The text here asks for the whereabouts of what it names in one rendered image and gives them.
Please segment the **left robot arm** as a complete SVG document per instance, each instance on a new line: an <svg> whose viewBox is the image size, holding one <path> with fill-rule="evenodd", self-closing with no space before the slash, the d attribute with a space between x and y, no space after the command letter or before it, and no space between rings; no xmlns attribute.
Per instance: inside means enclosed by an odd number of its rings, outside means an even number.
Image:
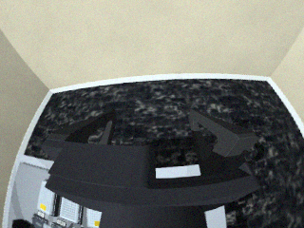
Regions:
<svg viewBox="0 0 304 228"><path fill-rule="evenodd" d="M35 228L33 224L31 224L27 220L23 219L14 219L12 221L12 227L11 228Z"/></svg>

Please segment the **grey perforated work table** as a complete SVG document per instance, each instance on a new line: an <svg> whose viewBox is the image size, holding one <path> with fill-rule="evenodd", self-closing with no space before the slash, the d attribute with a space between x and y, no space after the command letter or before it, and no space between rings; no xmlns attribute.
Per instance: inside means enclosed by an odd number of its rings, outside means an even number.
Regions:
<svg viewBox="0 0 304 228"><path fill-rule="evenodd" d="M9 205L9 219L8 219L8 228L12 227L12 221L14 219L23 219L32 223L32 215L35 214L38 216L37 203L39 199L39 193L41 189L41 184L44 179L48 179L50 174L48 170L31 166L25 163L20 162L18 170L16 173L14 185L12 188L10 205ZM71 223L67 220L60 218L60 210L62 204L62 197L60 197L58 217L54 218L45 214L45 218L40 218L47 220L47 224L51 223L57 224L57 219L66 222L66 227L64 228L90 228L87 227L87 208L84 207L83 211L83 222L82 225L77 225Z"/></svg>

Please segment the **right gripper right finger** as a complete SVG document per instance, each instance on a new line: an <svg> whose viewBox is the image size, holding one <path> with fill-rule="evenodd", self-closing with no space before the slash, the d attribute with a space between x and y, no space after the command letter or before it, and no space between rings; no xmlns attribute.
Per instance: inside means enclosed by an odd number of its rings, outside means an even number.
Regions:
<svg viewBox="0 0 304 228"><path fill-rule="evenodd" d="M258 140L258 136L250 129L225 122L193 108L190 109L188 118L201 175L213 174L225 160L244 157ZM217 136L218 142L212 151L203 138L198 123Z"/></svg>

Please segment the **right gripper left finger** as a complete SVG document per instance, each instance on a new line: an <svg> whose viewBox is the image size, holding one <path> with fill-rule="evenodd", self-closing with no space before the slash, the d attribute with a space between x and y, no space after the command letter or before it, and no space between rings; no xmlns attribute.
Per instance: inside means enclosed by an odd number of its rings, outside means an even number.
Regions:
<svg viewBox="0 0 304 228"><path fill-rule="evenodd" d="M116 120L115 109L111 109L98 116L55 130L48 138L74 143L88 143L88 137L107 123L104 134L98 144L111 145Z"/></svg>

